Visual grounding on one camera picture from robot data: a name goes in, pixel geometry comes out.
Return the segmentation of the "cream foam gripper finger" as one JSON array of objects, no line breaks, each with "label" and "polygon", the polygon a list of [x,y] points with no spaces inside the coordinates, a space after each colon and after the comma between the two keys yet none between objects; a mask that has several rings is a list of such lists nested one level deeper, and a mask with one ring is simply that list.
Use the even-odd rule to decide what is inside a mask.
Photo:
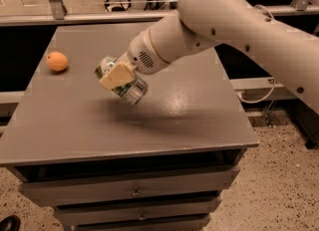
[{"label": "cream foam gripper finger", "polygon": [[99,68],[102,72],[99,82],[107,90],[113,90],[116,87],[132,82],[136,75],[136,67],[122,61],[118,63],[102,63]]}]

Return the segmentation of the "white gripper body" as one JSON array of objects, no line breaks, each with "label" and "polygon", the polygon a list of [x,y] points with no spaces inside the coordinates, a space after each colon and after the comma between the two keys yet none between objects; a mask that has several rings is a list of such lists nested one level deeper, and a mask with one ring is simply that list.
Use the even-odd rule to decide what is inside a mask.
[{"label": "white gripper body", "polygon": [[168,66],[168,62],[157,54],[152,44],[150,29],[134,37],[118,61],[126,64],[132,72],[144,75],[155,74]]}]

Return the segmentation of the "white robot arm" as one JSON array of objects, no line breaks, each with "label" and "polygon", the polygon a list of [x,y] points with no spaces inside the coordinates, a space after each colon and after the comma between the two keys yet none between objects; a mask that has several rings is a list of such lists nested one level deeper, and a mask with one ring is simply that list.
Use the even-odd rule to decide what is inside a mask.
[{"label": "white robot arm", "polygon": [[132,87],[138,74],[152,75],[184,56],[226,44],[277,79],[319,113],[319,38],[271,19],[245,0],[178,0],[177,10],[139,33],[118,58],[96,68],[108,90],[123,87],[136,103],[145,93]]}]

